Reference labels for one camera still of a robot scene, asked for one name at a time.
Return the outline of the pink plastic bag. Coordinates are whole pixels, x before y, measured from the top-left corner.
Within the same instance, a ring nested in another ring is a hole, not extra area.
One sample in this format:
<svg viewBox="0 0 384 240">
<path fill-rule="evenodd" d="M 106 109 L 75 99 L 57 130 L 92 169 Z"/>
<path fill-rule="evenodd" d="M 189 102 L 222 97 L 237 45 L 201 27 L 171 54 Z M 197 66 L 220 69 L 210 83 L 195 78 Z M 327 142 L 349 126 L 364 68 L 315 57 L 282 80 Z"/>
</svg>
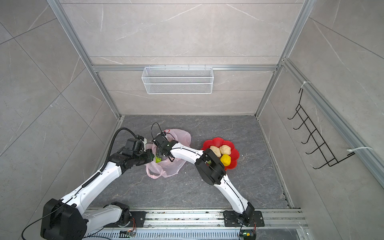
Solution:
<svg viewBox="0 0 384 240">
<path fill-rule="evenodd" d="M 165 132 L 173 135 L 167 135 L 168 140 L 175 139 L 184 146 L 190 147 L 191 134 L 189 132 L 180 129 L 166 129 Z M 153 154 L 156 157 L 157 147 L 155 146 L 155 144 L 147 144 L 146 149 L 149 148 L 152 149 Z M 146 173 L 152 179 L 158 179 L 160 177 L 169 178 L 176 175 L 185 163 L 185 160 L 178 158 L 176 158 L 173 162 L 170 162 L 168 159 L 165 159 L 160 163 L 156 163 L 154 158 L 151 163 L 146 164 Z"/>
</svg>

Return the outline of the beige fake potato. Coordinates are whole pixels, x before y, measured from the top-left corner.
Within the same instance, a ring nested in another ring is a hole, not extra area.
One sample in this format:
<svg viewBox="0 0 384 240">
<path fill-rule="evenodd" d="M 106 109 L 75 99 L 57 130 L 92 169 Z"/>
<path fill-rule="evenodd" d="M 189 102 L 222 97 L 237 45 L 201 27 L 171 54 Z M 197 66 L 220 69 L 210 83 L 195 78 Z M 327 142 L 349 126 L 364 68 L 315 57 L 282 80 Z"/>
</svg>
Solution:
<svg viewBox="0 0 384 240">
<path fill-rule="evenodd" d="M 221 151 L 220 151 L 220 148 L 216 147 L 216 146 L 210 146 L 210 150 L 212 150 L 214 152 L 214 154 L 220 158 L 222 156 L 221 154 Z"/>
</svg>

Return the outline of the yellow fake lemon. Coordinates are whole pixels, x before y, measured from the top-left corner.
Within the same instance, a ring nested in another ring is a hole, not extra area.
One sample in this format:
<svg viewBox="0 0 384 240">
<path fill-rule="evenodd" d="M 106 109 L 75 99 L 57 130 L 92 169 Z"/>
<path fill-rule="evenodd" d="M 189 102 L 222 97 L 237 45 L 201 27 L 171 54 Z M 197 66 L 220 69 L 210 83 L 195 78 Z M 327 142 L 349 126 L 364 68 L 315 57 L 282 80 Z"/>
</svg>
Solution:
<svg viewBox="0 0 384 240">
<path fill-rule="evenodd" d="M 221 163 L 227 167 L 232 163 L 232 158 L 229 155 L 223 154 L 220 158 Z"/>
</svg>

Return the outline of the red flower-shaped plastic bowl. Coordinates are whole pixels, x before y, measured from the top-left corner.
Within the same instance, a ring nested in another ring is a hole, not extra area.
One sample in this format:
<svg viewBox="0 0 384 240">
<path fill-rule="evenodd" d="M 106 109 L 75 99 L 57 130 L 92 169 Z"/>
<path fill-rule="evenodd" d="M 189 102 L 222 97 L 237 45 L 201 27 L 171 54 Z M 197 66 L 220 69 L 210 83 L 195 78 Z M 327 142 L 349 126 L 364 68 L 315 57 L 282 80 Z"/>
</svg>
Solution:
<svg viewBox="0 0 384 240">
<path fill-rule="evenodd" d="M 204 142 L 202 150 L 205 151 L 206 149 L 211 149 L 214 152 L 224 164 L 225 170 L 236 168 L 240 154 L 232 142 L 222 138 L 214 138 Z"/>
</svg>

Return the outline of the beige fake fruit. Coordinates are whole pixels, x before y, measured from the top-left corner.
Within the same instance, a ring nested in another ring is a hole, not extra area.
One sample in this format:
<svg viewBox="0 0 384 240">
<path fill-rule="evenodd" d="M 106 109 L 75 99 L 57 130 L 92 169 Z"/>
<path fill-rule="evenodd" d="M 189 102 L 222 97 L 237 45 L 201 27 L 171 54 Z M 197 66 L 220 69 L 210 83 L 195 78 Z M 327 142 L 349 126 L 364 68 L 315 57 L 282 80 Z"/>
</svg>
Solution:
<svg viewBox="0 0 384 240">
<path fill-rule="evenodd" d="M 230 155 L 232 153 L 232 149 L 228 145 L 222 145 L 219 148 L 222 155 Z"/>
</svg>

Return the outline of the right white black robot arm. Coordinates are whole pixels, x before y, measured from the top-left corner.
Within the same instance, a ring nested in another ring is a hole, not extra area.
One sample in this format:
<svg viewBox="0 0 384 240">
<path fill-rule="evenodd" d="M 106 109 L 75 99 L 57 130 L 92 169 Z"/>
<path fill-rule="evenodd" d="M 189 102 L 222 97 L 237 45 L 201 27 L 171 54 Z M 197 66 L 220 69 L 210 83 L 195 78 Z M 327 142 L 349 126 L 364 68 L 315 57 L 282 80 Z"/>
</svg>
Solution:
<svg viewBox="0 0 384 240">
<path fill-rule="evenodd" d="M 194 164 L 202 180 L 216 187 L 231 204 L 237 223 L 247 227 L 253 223 L 255 208 L 232 184 L 225 166 L 212 150 L 203 151 L 186 147 L 176 140 L 168 140 L 165 132 L 157 135 L 153 142 L 162 156 Z"/>
</svg>

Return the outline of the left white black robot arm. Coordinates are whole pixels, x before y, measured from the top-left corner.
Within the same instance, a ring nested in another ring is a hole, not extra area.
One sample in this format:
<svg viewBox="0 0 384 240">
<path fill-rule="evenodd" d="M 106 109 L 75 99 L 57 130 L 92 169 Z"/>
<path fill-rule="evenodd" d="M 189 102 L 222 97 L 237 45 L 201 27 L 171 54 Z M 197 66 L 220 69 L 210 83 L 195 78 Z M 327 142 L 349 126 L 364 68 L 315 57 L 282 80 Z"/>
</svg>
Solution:
<svg viewBox="0 0 384 240">
<path fill-rule="evenodd" d="M 150 163 L 154 155 L 142 136 L 128 139 L 126 145 L 111 155 L 104 169 L 60 200 L 49 200 L 43 209 L 41 237 L 46 240 L 81 240 L 90 232 L 109 224 L 126 227 L 133 223 L 129 206 L 113 202 L 86 213 L 93 200 L 115 179 L 133 166 Z"/>
</svg>

